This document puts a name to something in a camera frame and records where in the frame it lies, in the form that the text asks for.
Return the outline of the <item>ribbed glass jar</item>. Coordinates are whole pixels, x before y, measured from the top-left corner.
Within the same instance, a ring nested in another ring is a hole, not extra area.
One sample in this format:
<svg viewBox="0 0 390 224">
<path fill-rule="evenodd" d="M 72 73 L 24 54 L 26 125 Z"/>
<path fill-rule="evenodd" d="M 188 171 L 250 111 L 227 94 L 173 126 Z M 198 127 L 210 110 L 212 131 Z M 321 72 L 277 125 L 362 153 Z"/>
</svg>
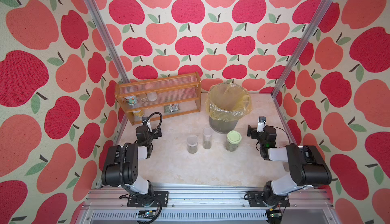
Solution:
<svg viewBox="0 0 390 224">
<path fill-rule="evenodd" d="M 239 147 L 241 140 L 242 136 L 238 131 L 232 130 L 228 132 L 226 136 L 225 149 L 229 152 L 234 152 Z"/>
</svg>

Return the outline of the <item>green jar lid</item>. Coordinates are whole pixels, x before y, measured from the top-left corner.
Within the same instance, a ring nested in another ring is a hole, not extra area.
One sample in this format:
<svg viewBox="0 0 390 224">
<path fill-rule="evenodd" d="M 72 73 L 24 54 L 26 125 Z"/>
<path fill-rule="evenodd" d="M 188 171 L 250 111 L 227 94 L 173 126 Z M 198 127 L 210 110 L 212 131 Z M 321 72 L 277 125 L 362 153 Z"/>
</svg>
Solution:
<svg viewBox="0 0 390 224">
<path fill-rule="evenodd" d="M 230 132 L 228 132 L 227 134 L 227 141 L 233 145 L 238 145 L 240 144 L 242 140 L 242 136 L 241 134 L 236 131 L 236 130 L 232 130 Z"/>
</svg>

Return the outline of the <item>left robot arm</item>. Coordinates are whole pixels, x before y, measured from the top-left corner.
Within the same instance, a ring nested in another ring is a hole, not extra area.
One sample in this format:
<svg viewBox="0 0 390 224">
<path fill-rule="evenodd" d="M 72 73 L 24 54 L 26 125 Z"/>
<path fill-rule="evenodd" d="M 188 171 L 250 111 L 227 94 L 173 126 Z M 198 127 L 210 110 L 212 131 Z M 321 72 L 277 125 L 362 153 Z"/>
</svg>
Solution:
<svg viewBox="0 0 390 224">
<path fill-rule="evenodd" d="M 131 195 L 154 197 L 153 186 L 150 181 L 139 176 L 139 160 L 151 157 L 152 141 L 162 136 L 161 129 L 150 129 L 147 125 L 136 128 L 137 140 L 135 143 L 126 143 L 123 146 L 111 146 L 102 170 L 102 184 L 104 186 L 122 187 Z"/>
</svg>

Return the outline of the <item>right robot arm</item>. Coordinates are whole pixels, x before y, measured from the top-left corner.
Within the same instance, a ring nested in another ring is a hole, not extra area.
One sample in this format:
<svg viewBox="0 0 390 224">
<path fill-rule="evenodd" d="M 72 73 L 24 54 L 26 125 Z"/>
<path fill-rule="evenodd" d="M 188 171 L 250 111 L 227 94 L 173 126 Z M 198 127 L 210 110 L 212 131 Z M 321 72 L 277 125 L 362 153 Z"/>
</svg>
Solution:
<svg viewBox="0 0 390 224">
<path fill-rule="evenodd" d="M 317 147 L 296 144 L 276 147 L 276 129 L 267 125 L 263 130 L 248 126 L 247 136 L 257 140 L 257 149 L 264 160 L 288 163 L 288 174 L 264 186 L 261 196 L 265 202 L 275 202 L 306 187 L 331 183 L 331 171 Z"/>
</svg>

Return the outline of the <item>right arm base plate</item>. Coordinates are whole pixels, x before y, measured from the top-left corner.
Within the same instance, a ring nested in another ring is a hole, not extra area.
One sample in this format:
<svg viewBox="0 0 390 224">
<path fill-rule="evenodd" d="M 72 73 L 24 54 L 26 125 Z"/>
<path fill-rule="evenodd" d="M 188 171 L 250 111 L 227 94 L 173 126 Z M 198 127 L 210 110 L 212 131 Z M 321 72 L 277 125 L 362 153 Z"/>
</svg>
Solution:
<svg viewBox="0 0 390 224">
<path fill-rule="evenodd" d="M 267 191 L 248 191 L 244 200 L 249 202 L 250 207 L 290 207 L 288 196 L 275 195 Z"/>
</svg>

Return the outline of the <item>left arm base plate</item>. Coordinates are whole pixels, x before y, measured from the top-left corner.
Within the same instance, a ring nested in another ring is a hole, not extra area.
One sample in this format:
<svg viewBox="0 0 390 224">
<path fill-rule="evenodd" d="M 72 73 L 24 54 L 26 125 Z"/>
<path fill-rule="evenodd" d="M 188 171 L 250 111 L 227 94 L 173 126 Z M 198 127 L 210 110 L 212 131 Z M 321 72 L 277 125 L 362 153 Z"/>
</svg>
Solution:
<svg viewBox="0 0 390 224">
<path fill-rule="evenodd" d="M 149 194 L 135 194 L 131 195 L 127 202 L 127 207 L 135 208 L 154 208 L 154 207 L 167 207 L 169 192 L 168 191 L 154 191 L 153 196 Z"/>
</svg>

